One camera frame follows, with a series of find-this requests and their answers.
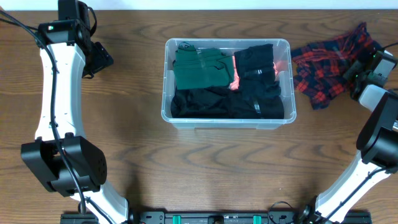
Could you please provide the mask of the red plaid cloth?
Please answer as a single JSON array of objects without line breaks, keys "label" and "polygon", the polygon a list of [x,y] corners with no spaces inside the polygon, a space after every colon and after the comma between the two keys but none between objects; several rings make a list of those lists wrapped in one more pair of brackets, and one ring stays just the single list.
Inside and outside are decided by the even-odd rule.
[{"label": "red plaid cloth", "polygon": [[294,49],[291,51],[292,61],[297,64],[294,87],[309,97],[313,109],[325,109],[331,100],[352,86],[343,74],[356,61],[368,62],[380,49],[365,22],[331,40]]}]

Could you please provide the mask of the green banded cloth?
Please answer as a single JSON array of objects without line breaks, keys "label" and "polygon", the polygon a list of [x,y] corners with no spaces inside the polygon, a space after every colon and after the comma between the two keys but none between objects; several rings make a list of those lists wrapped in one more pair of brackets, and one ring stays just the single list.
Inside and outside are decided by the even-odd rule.
[{"label": "green banded cloth", "polygon": [[234,81],[232,56],[216,48],[196,49],[182,42],[175,51],[173,67],[178,90],[228,86]]}]

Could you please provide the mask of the small black cloth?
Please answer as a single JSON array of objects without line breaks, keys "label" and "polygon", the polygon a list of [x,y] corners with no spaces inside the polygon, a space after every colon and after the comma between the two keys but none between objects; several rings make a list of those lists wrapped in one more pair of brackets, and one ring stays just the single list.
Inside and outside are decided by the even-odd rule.
[{"label": "small black cloth", "polygon": [[281,94],[274,69],[273,45],[257,45],[234,53],[239,91],[248,99],[273,99]]}]

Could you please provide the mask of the black banded cloth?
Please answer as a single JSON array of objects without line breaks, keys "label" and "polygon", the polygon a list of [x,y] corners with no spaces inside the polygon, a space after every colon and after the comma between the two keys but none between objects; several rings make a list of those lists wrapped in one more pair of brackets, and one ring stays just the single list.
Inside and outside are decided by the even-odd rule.
[{"label": "black banded cloth", "polygon": [[285,111],[279,96],[260,98],[233,93],[229,103],[229,116],[233,119],[284,119]]}]

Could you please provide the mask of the large black garment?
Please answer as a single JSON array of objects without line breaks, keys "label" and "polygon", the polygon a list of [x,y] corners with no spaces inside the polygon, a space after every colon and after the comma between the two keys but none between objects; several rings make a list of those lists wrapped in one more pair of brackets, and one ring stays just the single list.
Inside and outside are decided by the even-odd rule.
[{"label": "large black garment", "polygon": [[170,110],[173,118],[256,119],[256,110],[242,94],[227,87],[176,89]]}]

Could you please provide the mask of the salmon pink garment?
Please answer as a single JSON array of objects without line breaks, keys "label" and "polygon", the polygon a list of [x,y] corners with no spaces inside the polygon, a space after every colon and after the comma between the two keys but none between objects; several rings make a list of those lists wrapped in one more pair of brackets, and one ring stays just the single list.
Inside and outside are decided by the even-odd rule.
[{"label": "salmon pink garment", "polygon": [[[229,89],[235,91],[239,88],[240,77],[238,75],[238,71],[236,68],[235,56],[232,56],[232,59],[233,59],[233,68],[234,68],[234,80],[229,84]],[[275,77],[277,78],[279,76],[279,71],[277,70],[276,64],[273,63],[273,65],[274,65]]]}]

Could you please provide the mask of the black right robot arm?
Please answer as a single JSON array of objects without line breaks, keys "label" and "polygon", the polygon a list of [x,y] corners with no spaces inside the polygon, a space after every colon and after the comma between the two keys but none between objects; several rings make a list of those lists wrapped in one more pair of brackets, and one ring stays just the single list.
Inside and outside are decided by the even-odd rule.
[{"label": "black right robot arm", "polygon": [[350,208],[378,182],[397,172],[397,94],[383,89],[383,65],[355,61],[344,73],[354,80],[359,102],[371,116],[356,141],[356,155],[333,185],[316,196],[295,220],[296,223],[342,223]]}]

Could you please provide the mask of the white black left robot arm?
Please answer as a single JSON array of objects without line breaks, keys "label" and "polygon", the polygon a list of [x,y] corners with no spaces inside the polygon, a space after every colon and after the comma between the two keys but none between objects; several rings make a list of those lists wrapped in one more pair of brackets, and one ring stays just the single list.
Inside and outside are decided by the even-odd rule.
[{"label": "white black left robot arm", "polygon": [[81,80],[86,60],[99,53],[90,23],[65,19],[40,24],[37,31],[44,70],[42,109],[34,142],[21,146],[26,166],[49,192],[79,201],[98,223],[127,223],[128,201],[107,180],[104,153],[86,139],[81,115]]}]

